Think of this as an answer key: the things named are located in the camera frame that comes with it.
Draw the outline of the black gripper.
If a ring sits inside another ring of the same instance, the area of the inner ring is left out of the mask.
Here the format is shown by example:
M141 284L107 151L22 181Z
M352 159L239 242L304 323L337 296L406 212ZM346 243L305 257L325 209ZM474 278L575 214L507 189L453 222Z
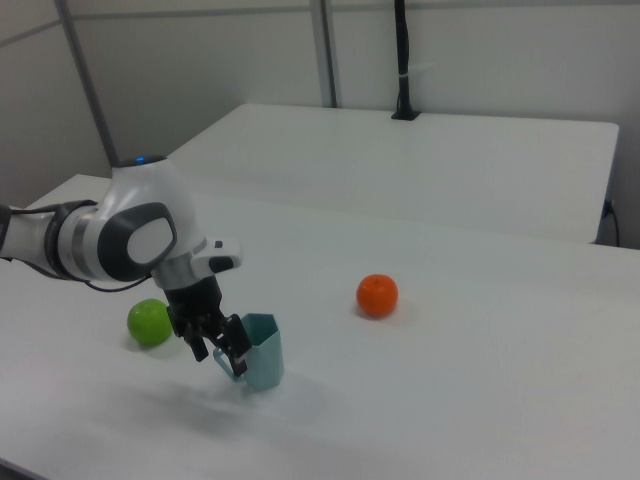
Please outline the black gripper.
M251 342L241 318L224 318L220 304L222 293L215 277L207 277L183 288L165 290L168 314L177 337L190 347L197 362L209 351L204 338L215 342L215 361L229 377L241 377L247 371L246 353Z

